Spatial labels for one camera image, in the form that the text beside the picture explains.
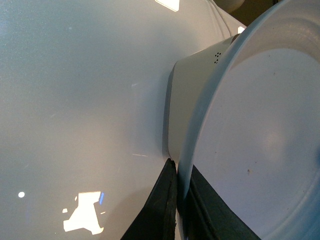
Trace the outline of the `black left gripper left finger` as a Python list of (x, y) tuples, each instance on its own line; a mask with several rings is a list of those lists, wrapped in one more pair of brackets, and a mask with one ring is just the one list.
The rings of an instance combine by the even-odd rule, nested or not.
[(123, 240), (173, 240), (176, 229), (177, 170), (166, 160), (143, 208), (122, 236)]

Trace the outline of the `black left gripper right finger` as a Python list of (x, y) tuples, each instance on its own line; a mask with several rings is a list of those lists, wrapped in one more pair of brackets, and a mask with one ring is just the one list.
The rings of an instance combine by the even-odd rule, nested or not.
[(183, 240), (259, 240), (193, 166), (186, 197), (177, 197)]

